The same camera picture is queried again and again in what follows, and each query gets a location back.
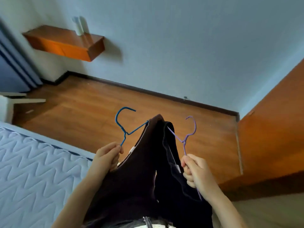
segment white chair leg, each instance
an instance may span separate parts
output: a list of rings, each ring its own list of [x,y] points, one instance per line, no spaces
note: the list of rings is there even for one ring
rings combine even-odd
[[[0,92],[2,96],[26,96],[24,93]]]
[[[13,104],[22,104],[22,103],[39,103],[39,102],[46,102],[46,99],[41,98],[14,98],[11,99]]]

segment mattress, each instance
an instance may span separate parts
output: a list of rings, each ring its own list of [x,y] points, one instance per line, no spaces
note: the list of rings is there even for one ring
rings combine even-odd
[[[0,122],[0,227],[50,227],[94,155]]]

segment floating wooden shelf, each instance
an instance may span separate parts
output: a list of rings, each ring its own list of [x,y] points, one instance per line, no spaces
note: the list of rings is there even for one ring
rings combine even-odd
[[[104,49],[104,36],[85,33],[77,36],[75,31],[43,25],[23,33],[34,49],[91,62]]]

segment bed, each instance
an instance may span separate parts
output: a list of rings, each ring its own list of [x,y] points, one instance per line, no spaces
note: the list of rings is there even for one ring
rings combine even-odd
[[[0,227],[50,227],[94,155],[0,122]]]

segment right hand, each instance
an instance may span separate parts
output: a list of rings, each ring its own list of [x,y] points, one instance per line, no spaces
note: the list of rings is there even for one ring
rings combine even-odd
[[[184,168],[187,184],[192,188],[197,188],[209,203],[210,200],[222,194],[205,159],[187,154],[182,157],[181,166]]]

